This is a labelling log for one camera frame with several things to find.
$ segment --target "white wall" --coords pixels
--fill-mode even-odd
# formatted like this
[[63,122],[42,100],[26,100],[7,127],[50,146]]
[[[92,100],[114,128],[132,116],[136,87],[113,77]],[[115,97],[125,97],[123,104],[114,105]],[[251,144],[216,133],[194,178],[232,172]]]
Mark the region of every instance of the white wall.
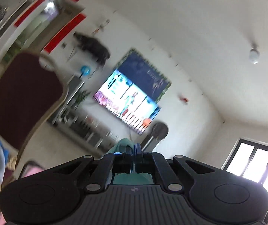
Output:
[[[108,47],[111,58],[103,70],[95,73],[85,87],[93,93],[96,92],[123,55],[131,47],[135,47],[172,81],[172,86],[159,102],[161,111],[155,118],[155,122],[163,121],[169,126],[169,134],[156,151],[163,153],[166,158],[171,158],[176,154],[198,158],[201,150],[210,142],[221,125],[222,120],[215,107],[194,82],[188,81],[189,76],[180,66],[177,66],[177,62],[170,59],[166,51],[156,45],[153,40],[149,40],[150,38],[129,20],[99,0],[80,0],[77,4],[85,7],[83,13],[87,15],[87,18],[77,26],[76,31],[91,35],[100,21],[110,19],[104,32],[98,33],[96,37]],[[64,42],[68,44],[65,49],[58,46],[51,54],[64,71],[78,72],[80,66],[85,64],[93,67],[94,62],[91,57],[81,52],[77,53],[71,61],[66,62],[74,45],[72,35],[67,36]],[[189,105],[186,106],[180,102],[179,94],[183,94],[190,100]],[[92,99],[88,99],[87,102],[82,107],[90,115],[102,121],[119,138],[130,138],[130,130],[125,124],[101,106],[90,104]],[[144,137],[145,134],[138,136],[131,131],[131,138],[136,142],[141,142]]]
[[203,149],[199,160],[221,168],[239,139],[247,139],[268,145],[268,128],[226,121],[212,142]]

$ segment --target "blue fan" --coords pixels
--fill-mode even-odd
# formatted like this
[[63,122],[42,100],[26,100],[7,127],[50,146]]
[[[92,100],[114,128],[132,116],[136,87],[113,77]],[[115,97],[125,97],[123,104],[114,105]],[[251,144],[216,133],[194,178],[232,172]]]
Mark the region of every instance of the blue fan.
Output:
[[88,66],[81,67],[81,73],[82,73],[81,76],[87,76],[90,74],[90,72],[91,72],[90,67]]

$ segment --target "beige floor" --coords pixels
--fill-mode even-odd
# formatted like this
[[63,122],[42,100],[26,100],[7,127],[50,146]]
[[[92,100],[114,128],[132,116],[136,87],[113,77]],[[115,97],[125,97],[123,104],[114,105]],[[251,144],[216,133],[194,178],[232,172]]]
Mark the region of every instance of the beige floor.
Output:
[[[4,65],[0,64],[0,73],[3,69]],[[40,126],[27,145],[16,169],[16,175],[29,160],[34,160],[48,169],[87,154],[89,153],[86,150],[77,146],[50,124],[45,123]]]

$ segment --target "floral border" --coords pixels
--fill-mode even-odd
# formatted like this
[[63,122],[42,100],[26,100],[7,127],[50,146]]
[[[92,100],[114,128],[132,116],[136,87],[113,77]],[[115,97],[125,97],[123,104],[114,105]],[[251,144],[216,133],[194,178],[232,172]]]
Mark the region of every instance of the floral border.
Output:
[[168,88],[171,86],[171,81],[166,78],[160,71],[157,70],[157,68],[152,64],[150,63],[147,59],[145,59],[143,57],[143,55],[138,52],[135,48],[131,48],[124,56],[123,58],[117,63],[117,65],[115,66],[115,69],[118,69],[120,67],[120,65],[122,65],[124,63],[124,61],[128,58],[129,55],[131,55],[132,53],[136,53],[138,56],[140,56],[141,58],[143,58],[143,61],[149,65],[153,70],[155,70],[165,81],[168,82],[166,88],[162,91],[162,93],[159,95],[159,97],[156,99],[156,103],[158,103],[162,96],[166,93],[166,91],[168,90]]

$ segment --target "window frame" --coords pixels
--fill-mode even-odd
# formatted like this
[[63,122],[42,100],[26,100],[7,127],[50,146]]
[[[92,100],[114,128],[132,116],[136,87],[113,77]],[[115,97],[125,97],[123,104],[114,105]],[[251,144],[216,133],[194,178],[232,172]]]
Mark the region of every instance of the window frame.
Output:
[[[223,165],[222,167],[222,170],[226,171],[230,165],[230,163],[232,162],[232,160],[234,159],[241,143],[244,143],[244,144],[247,144],[247,145],[250,145],[250,146],[253,146],[254,149],[252,151],[252,153],[250,154],[250,157],[248,159],[248,162],[247,162],[247,165],[245,166],[245,168],[243,169],[243,172],[240,174],[240,176],[242,177],[247,169],[247,167],[249,166],[250,162],[253,160],[255,154],[256,154],[256,151],[257,149],[261,149],[261,150],[264,150],[264,151],[268,151],[268,145],[264,145],[264,144],[259,144],[259,143],[256,143],[256,142],[253,142],[253,141],[250,141],[250,140],[246,140],[246,139],[239,139],[238,143],[236,144],[233,152],[230,154],[230,157],[226,160],[226,163],[225,165]],[[266,178],[268,176],[268,162],[267,162],[267,165],[266,165],[266,169],[260,179],[260,181],[258,182],[259,184],[263,185]]]

